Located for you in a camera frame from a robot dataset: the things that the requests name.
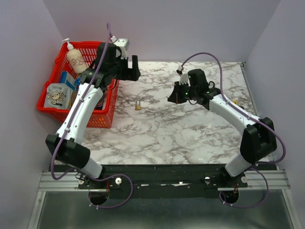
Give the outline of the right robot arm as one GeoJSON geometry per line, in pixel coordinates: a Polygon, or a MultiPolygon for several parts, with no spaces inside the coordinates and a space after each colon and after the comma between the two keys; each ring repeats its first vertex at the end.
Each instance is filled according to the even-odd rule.
{"type": "Polygon", "coordinates": [[[225,187],[230,187],[236,182],[236,176],[277,149],[273,121],[268,117],[260,119],[252,116],[226,96],[222,96],[221,90],[215,87],[213,81],[207,81],[201,69],[182,74],[180,80],[174,83],[173,92],[167,100],[175,104],[195,100],[240,132],[240,153],[221,169],[219,175],[219,181],[225,187]]]}

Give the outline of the small brass padlock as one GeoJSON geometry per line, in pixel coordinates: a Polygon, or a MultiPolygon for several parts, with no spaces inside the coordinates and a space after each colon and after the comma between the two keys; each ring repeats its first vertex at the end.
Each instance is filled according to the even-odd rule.
{"type": "Polygon", "coordinates": [[[141,110],[141,101],[140,100],[136,100],[136,102],[135,102],[135,110],[136,111],[141,110]]]}

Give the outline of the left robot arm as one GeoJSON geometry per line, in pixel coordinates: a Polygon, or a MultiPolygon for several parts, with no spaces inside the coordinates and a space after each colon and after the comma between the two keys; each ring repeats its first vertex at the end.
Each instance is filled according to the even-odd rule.
{"type": "Polygon", "coordinates": [[[113,80],[137,81],[140,77],[138,57],[132,56],[128,67],[129,41],[119,38],[113,43],[101,42],[94,66],[81,73],[76,99],[55,135],[47,135],[46,145],[52,160],[58,160],[88,175],[94,188],[102,188],[106,177],[102,166],[91,158],[90,150],[82,146],[84,131],[95,106],[113,80]]]}

